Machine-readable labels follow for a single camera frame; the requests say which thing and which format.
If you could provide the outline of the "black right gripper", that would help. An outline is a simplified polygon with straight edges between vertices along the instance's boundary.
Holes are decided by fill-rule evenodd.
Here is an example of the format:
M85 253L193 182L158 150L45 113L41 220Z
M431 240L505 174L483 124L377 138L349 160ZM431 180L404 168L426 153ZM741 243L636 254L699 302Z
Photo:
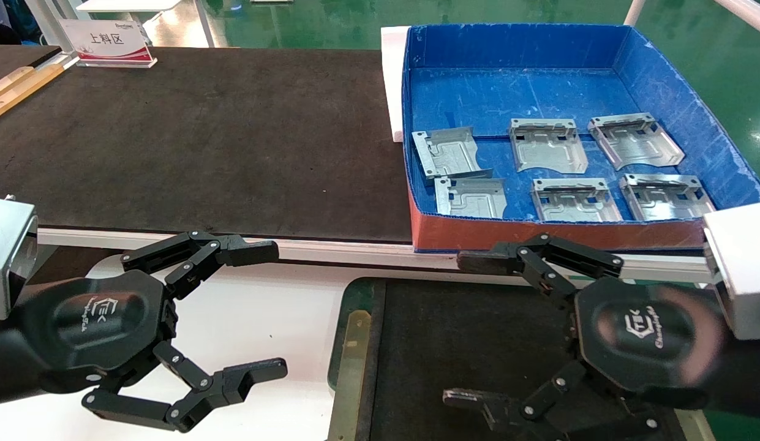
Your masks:
M579 354L618 394L666 407L705 407L723 349L723 314L715 294L601 278L618 278L623 263L617 255L548 233L457 255L465 273L522 276L556 306L574 302ZM578 293L558 267L598 280ZM525 398L449 388L442 402L480 414L490 431L511 440L646 440L662 432L653 410L565 423L564 412L573 408L572 395L587 374L585 363L573 361Z

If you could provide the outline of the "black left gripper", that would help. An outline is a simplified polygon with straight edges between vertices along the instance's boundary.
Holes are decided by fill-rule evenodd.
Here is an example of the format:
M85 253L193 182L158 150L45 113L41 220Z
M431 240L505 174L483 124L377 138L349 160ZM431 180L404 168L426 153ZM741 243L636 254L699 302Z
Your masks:
M178 321L172 299L186 298L223 266L278 260L274 241L187 232L124 254L127 273L119 276L32 285L15 323L36 388L69 394L108 379L137 382L157 360L189 385L184 398L165 404L122 396L123 382L115 382L95 388L82 405L104 420L190 432L215 409L245 402L257 383L284 379L288 367L284 358L270 358L207 374L167 341ZM150 276L171 267L164 284Z

